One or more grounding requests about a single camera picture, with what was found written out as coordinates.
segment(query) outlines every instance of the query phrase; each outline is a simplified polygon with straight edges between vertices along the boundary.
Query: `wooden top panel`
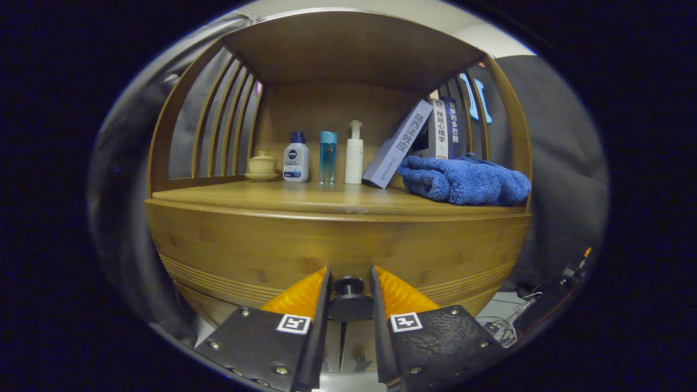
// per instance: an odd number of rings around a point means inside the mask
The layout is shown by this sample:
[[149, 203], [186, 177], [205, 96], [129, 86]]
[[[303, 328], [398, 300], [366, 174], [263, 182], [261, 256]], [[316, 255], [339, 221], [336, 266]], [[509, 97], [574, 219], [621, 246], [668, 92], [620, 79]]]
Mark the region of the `wooden top panel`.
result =
[[239, 181], [154, 192], [153, 199], [234, 209], [355, 215], [490, 216], [523, 213], [523, 207], [455, 206], [434, 202], [404, 189], [358, 184]]
[[334, 80], [423, 94], [484, 56], [418, 23], [331, 8], [281, 14], [223, 41], [266, 84]]

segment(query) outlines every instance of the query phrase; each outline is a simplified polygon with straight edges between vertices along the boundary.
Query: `wooden back panel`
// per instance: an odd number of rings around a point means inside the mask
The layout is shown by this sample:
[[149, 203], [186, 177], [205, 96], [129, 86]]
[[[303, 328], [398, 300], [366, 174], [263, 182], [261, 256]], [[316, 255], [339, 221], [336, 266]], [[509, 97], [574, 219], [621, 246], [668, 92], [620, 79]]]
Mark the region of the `wooden back panel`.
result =
[[[267, 86], [264, 95], [257, 117], [254, 151], [269, 151], [282, 160], [290, 142], [289, 133], [303, 131], [310, 150], [311, 183], [319, 182], [321, 131], [338, 134], [335, 183], [343, 183], [351, 120], [363, 123], [360, 138], [364, 144], [365, 169], [380, 145], [422, 98], [414, 91], [343, 82], [276, 84]], [[398, 174], [390, 185], [404, 187]]]

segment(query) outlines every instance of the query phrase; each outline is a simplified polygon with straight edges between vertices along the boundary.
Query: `wood grain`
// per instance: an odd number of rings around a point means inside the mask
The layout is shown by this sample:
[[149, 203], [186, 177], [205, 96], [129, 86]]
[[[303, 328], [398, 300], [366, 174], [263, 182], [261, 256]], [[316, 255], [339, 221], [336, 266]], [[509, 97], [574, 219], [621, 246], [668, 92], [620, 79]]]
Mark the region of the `wood grain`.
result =
[[[220, 106], [218, 107], [218, 110], [215, 113], [215, 119], [213, 121], [213, 135], [210, 138], [210, 146], [208, 150], [208, 176], [215, 176], [215, 163], [217, 162], [217, 148], [218, 148], [218, 134], [220, 132], [220, 126], [222, 125], [222, 119], [225, 113], [225, 109], [227, 108], [227, 102], [230, 99], [230, 94], [232, 93], [232, 87], [235, 84], [235, 81], [237, 80], [237, 77], [240, 75], [240, 71], [242, 70], [242, 63], [240, 61], [237, 61], [235, 64], [235, 68], [232, 71], [232, 77], [228, 81], [227, 85], [225, 86], [225, 90], [223, 92], [223, 97], [222, 101], [220, 102]], [[230, 110], [230, 113], [228, 113], [229, 116], [234, 116], [234, 112]]]
[[[232, 124], [235, 121], [235, 117], [238, 113], [237, 106], [240, 104], [240, 94], [242, 93], [242, 88], [247, 83], [247, 78], [249, 77], [249, 71], [243, 68], [242, 73], [238, 75], [240, 82], [235, 89], [235, 94], [232, 98], [232, 104], [230, 107], [230, 114], [227, 117], [227, 122], [225, 124], [225, 132], [222, 136], [222, 156], [220, 157], [220, 171], [223, 176], [229, 174], [227, 161], [230, 156], [230, 134], [232, 131]], [[238, 139], [239, 135], [233, 135], [233, 140]]]
[[256, 106], [254, 107], [254, 111], [251, 114], [252, 115], [252, 124], [250, 125], [250, 142], [247, 145], [247, 159], [251, 158], [254, 154], [254, 130], [256, 130], [256, 120], [259, 118], [259, 106], [261, 106], [261, 103], [263, 102], [263, 94], [264, 87], [261, 86], [259, 89], [259, 97], [256, 100]]
[[204, 66], [221, 50], [222, 39], [206, 48], [184, 71], [164, 102], [155, 125], [148, 158], [148, 194], [168, 189], [169, 150], [184, 100]]
[[191, 154], [191, 177], [198, 177], [201, 175], [201, 150], [204, 143], [204, 135], [206, 134], [206, 123], [208, 122], [208, 115], [210, 114], [210, 109], [213, 107], [213, 101], [215, 100], [215, 95], [220, 88], [222, 79], [230, 69], [232, 63], [235, 61], [234, 57], [230, 57], [225, 65], [220, 69], [215, 81], [210, 86], [208, 90], [208, 95], [206, 96], [206, 101], [204, 102], [204, 107], [201, 110], [201, 115], [199, 116], [199, 122], [196, 127], [196, 133], [194, 135], [194, 146], [193, 152]]
[[198, 313], [202, 319], [206, 320], [207, 323], [215, 328], [219, 327], [238, 308], [238, 306], [233, 303], [221, 301], [217, 298], [205, 295], [176, 281], [174, 282], [174, 286], [189, 305], [191, 305], [191, 308]]
[[410, 194], [403, 188], [380, 189], [360, 184], [237, 181], [153, 193], [153, 199], [235, 209], [372, 215], [487, 216], [522, 213], [504, 206], [455, 206]]
[[224, 39], [265, 84], [339, 80], [420, 96], [484, 54], [430, 27], [353, 10], [294, 13]]
[[231, 183], [235, 181], [246, 181], [244, 176], [212, 176], [212, 177], [197, 177], [195, 179], [187, 177], [184, 179], [168, 179], [160, 187], [161, 191], [190, 188], [194, 186], [216, 185], [219, 183]]
[[530, 224], [529, 214], [440, 222], [260, 217], [156, 200], [147, 201], [146, 216], [173, 278], [249, 306], [324, 266], [367, 281], [379, 265], [438, 301], [463, 301], [505, 279]]
[[[504, 110], [508, 120], [508, 128], [511, 135], [511, 154], [512, 154], [512, 169], [525, 174], [530, 182], [533, 182], [533, 159], [530, 148], [530, 133], [528, 132], [528, 123], [523, 114], [518, 96], [516, 95], [511, 82], [501, 70], [501, 67], [496, 63], [491, 55], [485, 54], [482, 60], [486, 66], [486, 70], [491, 75], [493, 83], [496, 85], [501, 102], [503, 102]], [[524, 202], [526, 211], [530, 210], [530, 198]]]
[[479, 124], [481, 127], [480, 129], [482, 130], [482, 159], [489, 160], [491, 159], [489, 148], [489, 126], [487, 125], [487, 115], [484, 112], [484, 104], [482, 103], [483, 97], [479, 93], [479, 89], [475, 84], [474, 78], [472, 78], [467, 71], [465, 71], [465, 76], [467, 77], [467, 80], [470, 82], [470, 87], [472, 88], [472, 96], [475, 99], [475, 107], [477, 108], [477, 114], [480, 118]]
[[[254, 148], [280, 159], [290, 142], [289, 133], [303, 131], [310, 150], [309, 182], [312, 183], [319, 182], [321, 131], [338, 134], [335, 183], [343, 183], [351, 120], [363, 123], [360, 137], [364, 141], [365, 170], [380, 145], [394, 134], [422, 97], [410, 91], [342, 82], [265, 86], [264, 95]], [[390, 186], [404, 187], [396, 172]]]
[[247, 92], [244, 94], [244, 104], [242, 105], [242, 109], [240, 109], [239, 112], [239, 119], [237, 120], [237, 126], [235, 127], [235, 144], [234, 148], [232, 150], [232, 173], [236, 174], [237, 173], [237, 155], [240, 153], [240, 135], [242, 134], [242, 127], [245, 123], [245, 115], [247, 114], [247, 106], [250, 103], [250, 96], [252, 96], [252, 90], [254, 90], [254, 83], [256, 83], [256, 80], [254, 76], [250, 73], [250, 76], [248, 77], [249, 82], [245, 80], [245, 84], [249, 83], [249, 89]]

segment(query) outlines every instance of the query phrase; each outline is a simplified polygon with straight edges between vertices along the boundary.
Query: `black metal plate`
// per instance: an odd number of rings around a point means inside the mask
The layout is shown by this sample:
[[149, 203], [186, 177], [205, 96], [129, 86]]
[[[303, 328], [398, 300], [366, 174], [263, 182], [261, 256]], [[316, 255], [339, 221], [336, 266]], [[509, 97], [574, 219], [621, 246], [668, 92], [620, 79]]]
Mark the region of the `black metal plate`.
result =
[[[237, 370], [260, 384], [290, 392], [302, 356], [306, 335], [277, 331], [284, 315], [259, 309], [239, 308], [228, 317], [196, 351], [228, 370]], [[216, 342], [213, 349], [210, 342]], [[284, 375], [276, 369], [287, 369]]]
[[417, 316], [422, 328], [412, 331], [394, 332], [388, 322], [401, 380], [409, 392], [451, 388], [505, 354], [505, 349], [461, 306]]

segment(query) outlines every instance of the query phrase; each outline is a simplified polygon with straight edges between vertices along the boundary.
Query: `book spine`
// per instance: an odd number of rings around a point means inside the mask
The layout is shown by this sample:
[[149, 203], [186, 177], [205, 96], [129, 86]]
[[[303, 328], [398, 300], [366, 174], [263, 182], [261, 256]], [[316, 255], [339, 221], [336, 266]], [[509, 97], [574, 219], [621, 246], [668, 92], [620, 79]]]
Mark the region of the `book spine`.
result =
[[446, 107], [445, 101], [437, 100], [434, 105], [434, 123], [435, 123], [435, 157], [438, 159], [448, 159], [449, 150], [447, 147], [448, 142], [448, 126], [446, 117]]

